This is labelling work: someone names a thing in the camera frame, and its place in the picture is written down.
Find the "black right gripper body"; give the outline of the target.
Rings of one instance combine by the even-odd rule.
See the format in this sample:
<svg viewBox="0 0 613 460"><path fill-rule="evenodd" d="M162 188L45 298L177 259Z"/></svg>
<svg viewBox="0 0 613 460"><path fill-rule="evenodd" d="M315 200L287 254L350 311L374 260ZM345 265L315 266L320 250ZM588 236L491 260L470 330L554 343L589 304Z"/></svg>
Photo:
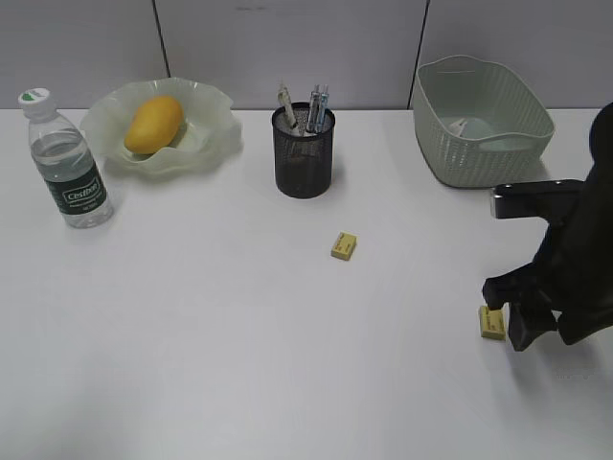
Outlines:
<svg viewBox="0 0 613 460"><path fill-rule="evenodd" d="M550 223L531 263L533 296L552 298L557 332L573 345L612 325L612 106L589 131L593 166L574 207Z"/></svg>

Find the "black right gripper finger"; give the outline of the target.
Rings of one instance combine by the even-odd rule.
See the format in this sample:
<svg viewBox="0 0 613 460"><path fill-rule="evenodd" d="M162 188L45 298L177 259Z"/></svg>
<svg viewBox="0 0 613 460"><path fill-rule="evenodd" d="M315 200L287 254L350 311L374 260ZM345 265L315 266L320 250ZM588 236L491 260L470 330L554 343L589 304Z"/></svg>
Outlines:
<svg viewBox="0 0 613 460"><path fill-rule="evenodd" d="M525 351L537 338L558 329L549 296L533 296L509 302L508 336L515 351Z"/></svg>
<svg viewBox="0 0 613 460"><path fill-rule="evenodd" d="M512 270L487 278L482 294L488 307L503 307L507 303L527 306L533 298L533 287L533 270Z"/></svg>

